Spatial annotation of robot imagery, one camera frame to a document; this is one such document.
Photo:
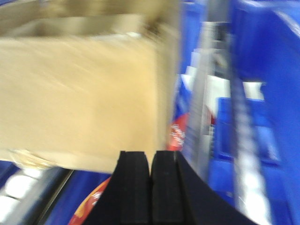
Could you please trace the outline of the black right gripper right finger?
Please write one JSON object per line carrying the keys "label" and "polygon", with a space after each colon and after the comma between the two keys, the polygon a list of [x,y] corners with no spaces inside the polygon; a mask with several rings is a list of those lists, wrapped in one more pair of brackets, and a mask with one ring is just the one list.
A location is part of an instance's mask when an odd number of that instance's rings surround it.
{"label": "black right gripper right finger", "polygon": [[178,151],[157,151],[151,169],[154,225],[253,225],[216,194]]}

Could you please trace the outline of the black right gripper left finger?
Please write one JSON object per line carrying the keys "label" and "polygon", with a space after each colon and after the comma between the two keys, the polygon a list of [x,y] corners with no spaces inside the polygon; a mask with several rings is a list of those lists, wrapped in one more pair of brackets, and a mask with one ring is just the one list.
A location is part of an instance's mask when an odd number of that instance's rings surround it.
{"label": "black right gripper left finger", "polygon": [[90,225],[149,224],[149,165],[144,152],[122,151]]}

